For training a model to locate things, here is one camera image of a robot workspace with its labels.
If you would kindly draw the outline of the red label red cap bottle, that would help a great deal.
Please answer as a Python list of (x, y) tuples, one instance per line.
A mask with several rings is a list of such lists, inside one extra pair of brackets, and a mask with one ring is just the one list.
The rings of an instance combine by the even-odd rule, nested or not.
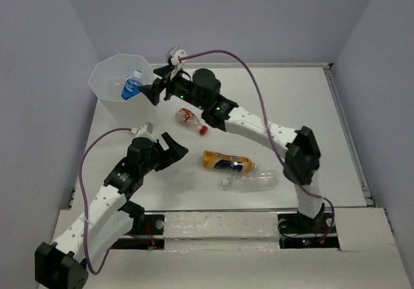
[(208, 132), (207, 126), (203, 125), (198, 117), (189, 109), (180, 108), (175, 114), (176, 120), (187, 129), (204, 136)]

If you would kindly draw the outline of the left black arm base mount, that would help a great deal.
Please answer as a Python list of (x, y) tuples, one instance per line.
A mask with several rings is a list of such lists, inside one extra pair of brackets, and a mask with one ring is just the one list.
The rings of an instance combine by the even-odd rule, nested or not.
[(134, 221), (132, 229), (119, 238), (112, 250), (163, 250), (164, 240), (163, 214), (147, 214), (142, 220)]

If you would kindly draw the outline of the orange label bottle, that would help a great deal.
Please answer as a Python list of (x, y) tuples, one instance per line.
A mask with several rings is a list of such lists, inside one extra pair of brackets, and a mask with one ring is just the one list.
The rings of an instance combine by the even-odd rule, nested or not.
[(245, 156), (232, 156), (205, 150), (202, 166), (206, 169), (223, 169), (240, 173), (251, 172), (256, 164)]

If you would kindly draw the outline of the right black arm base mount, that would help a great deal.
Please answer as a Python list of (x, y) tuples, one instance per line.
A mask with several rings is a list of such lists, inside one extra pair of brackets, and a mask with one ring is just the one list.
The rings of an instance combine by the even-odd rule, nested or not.
[(319, 223), (306, 224), (298, 213), (278, 214), (279, 247), (281, 249), (339, 249), (340, 243), (334, 226), (326, 235), (332, 222), (332, 213), (324, 213)]

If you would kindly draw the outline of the clear bottle white cap front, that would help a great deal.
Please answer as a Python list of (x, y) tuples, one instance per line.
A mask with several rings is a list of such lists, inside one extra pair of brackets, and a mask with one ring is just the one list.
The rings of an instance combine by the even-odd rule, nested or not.
[(270, 191), (278, 184), (279, 173), (276, 170), (235, 173), (221, 181), (221, 187), (224, 191), (233, 191), (237, 193)]

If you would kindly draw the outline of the blue label Pocari Sweat bottle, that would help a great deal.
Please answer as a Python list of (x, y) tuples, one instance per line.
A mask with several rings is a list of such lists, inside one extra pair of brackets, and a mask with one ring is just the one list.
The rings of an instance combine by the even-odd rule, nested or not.
[(140, 93), (139, 86), (142, 85), (142, 71), (135, 70), (132, 74), (128, 75), (125, 80), (124, 87), (121, 92), (121, 98), (123, 100), (129, 100)]

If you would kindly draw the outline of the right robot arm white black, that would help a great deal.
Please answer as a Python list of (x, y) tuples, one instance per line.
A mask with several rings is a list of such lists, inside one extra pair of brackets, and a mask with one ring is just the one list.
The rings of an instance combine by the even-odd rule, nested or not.
[(140, 92), (158, 105), (160, 93), (165, 100), (176, 96), (202, 111), (201, 118), (226, 133), (245, 137), (275, 152), (284, 176), (295, 186), (299, 227), (312, 232), (321, 225), (327, 199), (318, 185), (321, 152), (313, 131), (306, 126), (292, 129), (258, 117), (221, 94), (221, 82), (208, 69), (196, 70), (191, 79), (185, 72), (174, 74), (169, 66), (155, 69), (157, 78)]

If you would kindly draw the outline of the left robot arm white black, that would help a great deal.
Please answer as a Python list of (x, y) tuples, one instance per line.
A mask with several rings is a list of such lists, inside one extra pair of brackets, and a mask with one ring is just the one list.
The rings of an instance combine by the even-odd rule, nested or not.
[(112, 245), (122, 236), (138, 233), (145, 213), (131, 201), (144, 177), (181, 160), (188, 149), (168, 133), (168, 148), (146, 130), (139, 130), (126, 155), (104, 180), (96, 196), (83, 200), (83, 213), (52, 243), (35, 251), (35, 280), (46, 288), (83, 288), (90, 274), (98, 275)]

